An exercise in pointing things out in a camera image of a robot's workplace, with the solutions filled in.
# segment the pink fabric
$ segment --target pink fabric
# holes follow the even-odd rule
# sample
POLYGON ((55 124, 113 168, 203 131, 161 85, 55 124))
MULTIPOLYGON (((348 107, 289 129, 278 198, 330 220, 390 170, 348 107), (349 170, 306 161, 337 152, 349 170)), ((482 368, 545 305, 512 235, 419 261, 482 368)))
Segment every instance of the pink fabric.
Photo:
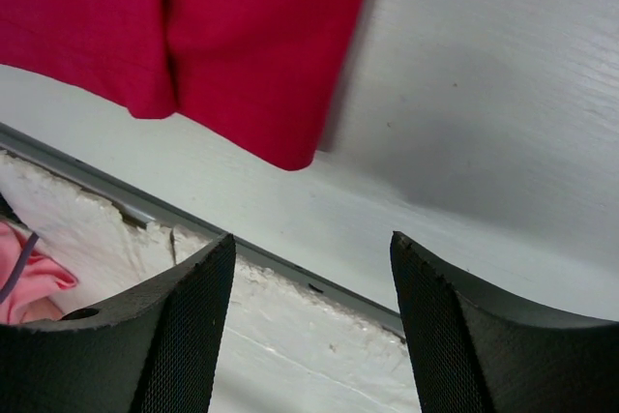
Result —
MULTIPOLYGON (((13 270, 26 239, 4 222, 0 222, 0 286, 13 270)), ((15 289, 0 304, 0 323, 19 324, 35 319, 58 319, 62 312, 48 297, 77 285, 77 279, 58 263, 36 250, 15 289)))

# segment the textured black gripper pad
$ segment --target textured black gripper pad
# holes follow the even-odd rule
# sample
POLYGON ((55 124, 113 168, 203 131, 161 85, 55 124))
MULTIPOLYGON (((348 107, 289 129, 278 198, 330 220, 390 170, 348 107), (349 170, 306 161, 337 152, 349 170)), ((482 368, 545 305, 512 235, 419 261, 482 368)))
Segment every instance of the textured black gripper pad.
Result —
POLYGON ((619 411, 619 323, 518 297, 401 233, 391 257, 425 413, 619 411))
POLYGON ((235 256, 223 236, 65 320, 0 325, 0 412, 207 411, 235 256))

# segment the hole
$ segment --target hole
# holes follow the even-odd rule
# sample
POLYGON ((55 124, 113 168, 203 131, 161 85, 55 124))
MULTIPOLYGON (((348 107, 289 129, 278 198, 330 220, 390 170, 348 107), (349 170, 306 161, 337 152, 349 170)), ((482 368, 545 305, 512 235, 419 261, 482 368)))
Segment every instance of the hole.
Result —
POLYGON ((76 311, 72 311, 69 314, 65 314, 62 317, 62 321, 72 321, 74 319, 90 318, 91 316, 95 316, 96 314, 99 314, 99 311, 97 309, 79 309, 76 311))
POLYGON ((324 290, 321 290, 318 287, 316 287, 315 285, 312 285, 310 283, 308 283, 308 287, 309 287, 309 290, 313 290, 314 292, 316 292, 318 294, 324 294, 325 293, 324 290))

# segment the metal strip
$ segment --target metal strip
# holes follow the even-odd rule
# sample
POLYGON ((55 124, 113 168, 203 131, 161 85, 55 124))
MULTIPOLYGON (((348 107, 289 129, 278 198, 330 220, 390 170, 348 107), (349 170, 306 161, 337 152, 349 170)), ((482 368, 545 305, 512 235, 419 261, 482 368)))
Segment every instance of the metal strip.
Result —
MULTIPOLYGON (((170 226, 179 224, 208 239, 215 239, 224 232, 200 218, 179 210, 2 123, 0 123, 0 148, 70 180, 87 191, 109 199, 127 221, 137 224, 157 221, 170 226)), ((382 307, 334 282, 325 280, 240 237, 235 237, 235 239, 238 253, 249 262, 263 268, 270 268, 279 275, 376 321, 385 330, 404 339, 402 323, 399 314, 395 311, 382 307)))

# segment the folded red cloth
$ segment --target folded red cloth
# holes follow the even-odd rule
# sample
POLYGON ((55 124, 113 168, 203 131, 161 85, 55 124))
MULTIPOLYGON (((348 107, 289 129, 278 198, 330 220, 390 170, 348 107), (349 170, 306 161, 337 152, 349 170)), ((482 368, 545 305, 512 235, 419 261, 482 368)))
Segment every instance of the folded red cloth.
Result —
MULTIPOLYGON (((0 222, 0 287, 7 281, 26 240, 0 222)), ((34 250, 9 297, 0 304, 0 323, 19 324, 35 319, 58 319, 62 311, 48 297, 74 288, 77 279, 54 260, 34 250)))
POLYGON ((0 63, 307 166, 362 0, 0 0, 0 63))

